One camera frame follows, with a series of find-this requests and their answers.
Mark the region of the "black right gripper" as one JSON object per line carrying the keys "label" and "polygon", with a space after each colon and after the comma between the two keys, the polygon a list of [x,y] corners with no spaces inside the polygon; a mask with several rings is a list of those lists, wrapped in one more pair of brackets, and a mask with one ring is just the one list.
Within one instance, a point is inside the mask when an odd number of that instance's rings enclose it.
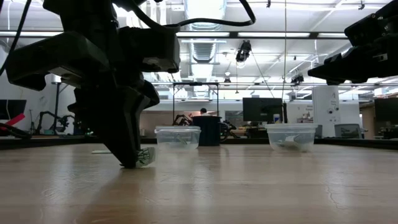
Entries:
{"label": "black right gripper", "polygon": [[309,70],[308,76],[340,85],[349,80],[367,82],[369,78],[397,76],[397,34],[388,34],[373,43],[352,47],[345,54],[336,54]]}

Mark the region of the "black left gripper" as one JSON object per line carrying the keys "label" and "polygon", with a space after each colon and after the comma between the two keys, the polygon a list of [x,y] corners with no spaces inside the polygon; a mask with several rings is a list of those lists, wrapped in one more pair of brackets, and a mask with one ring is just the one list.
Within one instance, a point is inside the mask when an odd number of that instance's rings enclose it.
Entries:
{"label": "black left gripper", "polygon": [[140,146],[139,117],[146,106],[149,82],[131,55],[126,30],[110,39],[91,41],[75,32],[26,45],[7,57],[9,83],[40,91],[45,77],[58,75],[76,87],[76,102],[68,106],[126,168],[135,168]]}

